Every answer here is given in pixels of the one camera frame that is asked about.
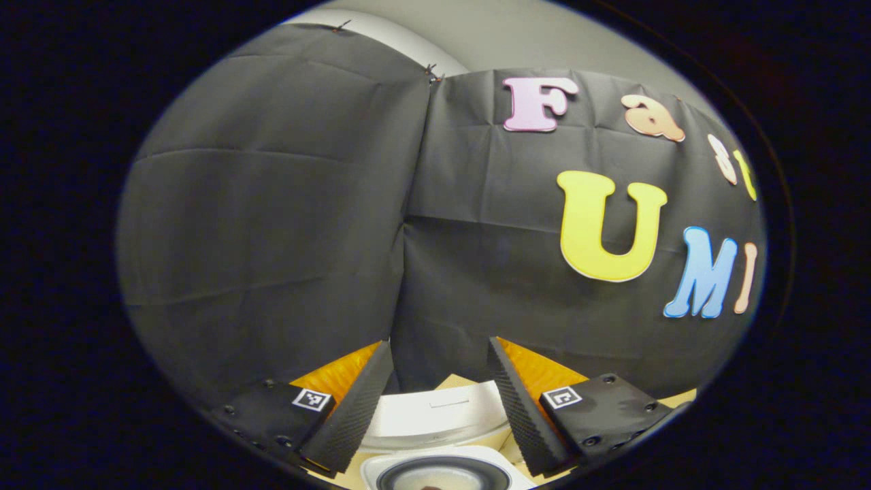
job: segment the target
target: orange surface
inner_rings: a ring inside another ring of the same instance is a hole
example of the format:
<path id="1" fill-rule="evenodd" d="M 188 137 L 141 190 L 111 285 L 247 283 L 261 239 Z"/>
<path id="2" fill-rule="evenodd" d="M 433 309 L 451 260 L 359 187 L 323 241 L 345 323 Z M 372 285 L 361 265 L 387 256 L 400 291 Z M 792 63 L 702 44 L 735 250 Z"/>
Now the orange surface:
<path id="1" fill-rule="evenodd" d="M 550 421 L 544 408 L 538 403 L 538 399 L 545 391 L 556 390 L 568 385 L 582 383 L 589 378 L 574 372 L 573 370 L 563 366 L 562 364 L 551 361 L 545 356 L 533 352 L 532 350 L 521 347 L 520 345 L 509 342 L 503 338 L 497 337 L 508 359 L 514 365 L 517 375 L 523 382 L 523 387 L 536 402 L 538 410 L 544 415 L 554 431 L 559 434 L 556 427 Z"/>
<path id="2" fill-rule="evenodd" d="M 339 406 L 380 343 L 376 342 L 346 356 L 339 357 L 332 363 L 291 381 L 290 384 L 333 395 L 335 405 Z"/>

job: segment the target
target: gray wall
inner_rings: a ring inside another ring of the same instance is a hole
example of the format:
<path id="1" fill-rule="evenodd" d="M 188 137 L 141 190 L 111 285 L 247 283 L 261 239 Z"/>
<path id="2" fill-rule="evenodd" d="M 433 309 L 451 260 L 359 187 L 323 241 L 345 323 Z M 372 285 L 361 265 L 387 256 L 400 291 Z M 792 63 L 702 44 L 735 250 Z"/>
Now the gray wall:
<path id="1" fill-rule="evenodd" d="M 469 71 L 570 68 L 607 73 L 673 93 L 723 123 L 692 83 L 669 65 L 615 31 L 556 3 L 334 0 L 317 9 L 355 10 L 392 21 L 435 44 Z M 353 30 L 353 23 L 348 29 Z"/>

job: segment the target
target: black cloth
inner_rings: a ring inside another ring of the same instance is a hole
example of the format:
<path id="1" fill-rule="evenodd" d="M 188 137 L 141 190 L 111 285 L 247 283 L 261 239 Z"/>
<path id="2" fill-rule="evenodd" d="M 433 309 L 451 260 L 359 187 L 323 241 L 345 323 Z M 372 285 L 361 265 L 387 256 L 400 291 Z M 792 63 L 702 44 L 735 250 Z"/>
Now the black cloth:
<path id="1" fill-rule="evenodd" d="M 502 128 L 502 80 L 518 76 L 580 87 L 553 133 Z M 629 93 L 664 104 L 686 140 L 632 130 L 620 104 Z M 764 196 L 726 182 L 708 133 L 740 147 L 701 112 L 631 81 L 507 70 L 431 83 L 373 39 L 284 24 L 196 80 L 145 140 L 119 211 L 125 304 L 159 368 L 198 406 L 387 337 L 394 391 L 429 390 L 451 373 L 489 379 L 486 338 L 499 335 L 669 396 L 726 361 L 765 272 Z M 597 281 L 565 262 L 564 170 L 615 181 L 603 232 L 615 254 L 634 236 L 626 186 L 668 194 L 642 276 Z M 759 246 L 746 314 L 731 312 L 739 253 L 719 317 L 663 316 L 689 226 L 708 230 L 715 257 L 727 237 Z"/>

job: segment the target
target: yellow letter u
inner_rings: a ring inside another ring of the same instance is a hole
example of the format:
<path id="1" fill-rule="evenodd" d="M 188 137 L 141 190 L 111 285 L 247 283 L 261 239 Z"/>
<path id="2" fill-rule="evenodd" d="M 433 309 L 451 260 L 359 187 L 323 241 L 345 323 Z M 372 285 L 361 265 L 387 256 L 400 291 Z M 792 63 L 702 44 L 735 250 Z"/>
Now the yellow letter u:
<path id="1" fill-rule="evenodd" d="M 614 181 L 573 170 L 559 174 L 557 184 L 565 191 L 559 237 L 565 261 L 578 273 L 600 281 L 624 282 L 644 274 L 656 251 L 659 209 L 668 202 L 665 192 L 650 184 L 629 184 L 627 191 L 638 204 L 635 242 L 629 253 L 614 255 L 602 247 L 604 202 L 614 194 Z"/>

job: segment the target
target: pink letter f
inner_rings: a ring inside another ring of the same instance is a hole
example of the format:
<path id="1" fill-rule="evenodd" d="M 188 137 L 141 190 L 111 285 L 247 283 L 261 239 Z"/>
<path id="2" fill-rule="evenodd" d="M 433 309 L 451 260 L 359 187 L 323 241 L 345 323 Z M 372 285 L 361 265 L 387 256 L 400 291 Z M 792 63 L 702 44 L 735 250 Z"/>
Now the pink letter f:
<path id="1" fill-rule="evenodd" d="M 545 133 L 557 129 L 557 122 L 544 113 L 544 107 L 563 115 L 568 108 L 565 92 L 577 93 L 577 84 L 568 78 L 506 78 L 502 83 L 511 87 L 511 117 L 504 125 L 508 131 Z M 552 88 L 542 93 L 542 87 Z"/>

